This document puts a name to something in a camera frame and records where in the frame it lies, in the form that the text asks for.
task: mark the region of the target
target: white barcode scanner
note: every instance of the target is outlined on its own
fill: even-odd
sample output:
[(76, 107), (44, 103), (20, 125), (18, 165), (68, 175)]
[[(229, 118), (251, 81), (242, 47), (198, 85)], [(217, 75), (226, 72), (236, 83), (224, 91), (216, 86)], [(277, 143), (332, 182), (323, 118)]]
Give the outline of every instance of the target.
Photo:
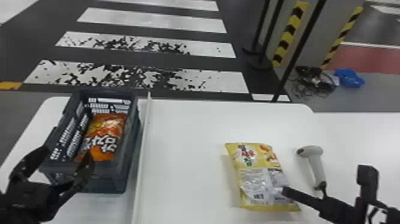
[(324, 167), (321, 162), (321, 155), (323, 150), (317, 145), (307, 145), (297, 150), (297, 154), (301, 157), (307, 158), (310, 162), (312, 171), (315, 176), (315, 190), (325, 190), (326, 189), (326, 177), (324, 172)]

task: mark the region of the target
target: chip bag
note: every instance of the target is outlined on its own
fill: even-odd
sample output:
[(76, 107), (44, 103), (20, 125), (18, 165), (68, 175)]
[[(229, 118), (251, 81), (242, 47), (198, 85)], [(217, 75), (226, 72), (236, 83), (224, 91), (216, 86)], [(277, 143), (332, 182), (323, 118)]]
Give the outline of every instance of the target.
[(125, 121), (126, 114), (123, 113), (93, 115), (75, 161), (82, 160), (87, 150), (92, 153), (94, 161), (113, 160)]
[(272, 147), (258, 143), (226, 143), (240, 188), (240, 206), (256, 211), (300, 211), (282, 195), (288, 180)]

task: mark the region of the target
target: black plastic basket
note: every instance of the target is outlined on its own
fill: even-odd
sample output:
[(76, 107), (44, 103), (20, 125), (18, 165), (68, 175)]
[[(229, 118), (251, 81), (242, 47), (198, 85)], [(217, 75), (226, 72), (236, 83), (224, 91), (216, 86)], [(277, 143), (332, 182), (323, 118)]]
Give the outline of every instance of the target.
[(58, 126), (53, 128), (45, 142), (51, 154), (39, 171), (52, 183), (70, 180), (78, 164), (74, 158), (80, 150), (92, 116), (98, 113), (126, 113), (127, 119), (114, 159), (97, 161), (93, 175), (83, 190), (123, 193), (132, 157), (141, 140), (137, 101), (132, 93), (121, 91), (79, 91), (73, 94)]

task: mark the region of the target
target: orange snack bag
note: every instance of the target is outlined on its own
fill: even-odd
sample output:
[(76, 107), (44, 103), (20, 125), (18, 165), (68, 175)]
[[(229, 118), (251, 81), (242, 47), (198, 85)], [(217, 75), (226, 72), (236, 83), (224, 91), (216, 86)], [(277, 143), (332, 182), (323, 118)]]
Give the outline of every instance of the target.
[(89, 149), (94, 161), (113, 160), (125, 121), (124, 113), (93, 115), (75, 161), (80, 161)]

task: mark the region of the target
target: blue bag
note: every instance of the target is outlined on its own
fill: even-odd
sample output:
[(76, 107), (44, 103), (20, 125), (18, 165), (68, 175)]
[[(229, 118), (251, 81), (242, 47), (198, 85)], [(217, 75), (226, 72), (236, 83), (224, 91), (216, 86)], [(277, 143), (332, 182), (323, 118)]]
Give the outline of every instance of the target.
[(364, 79), (357, 76), (353, 69), (336, 69), (335, 76), (339, 77), (342, 86), (360, 87), (365, 84)]

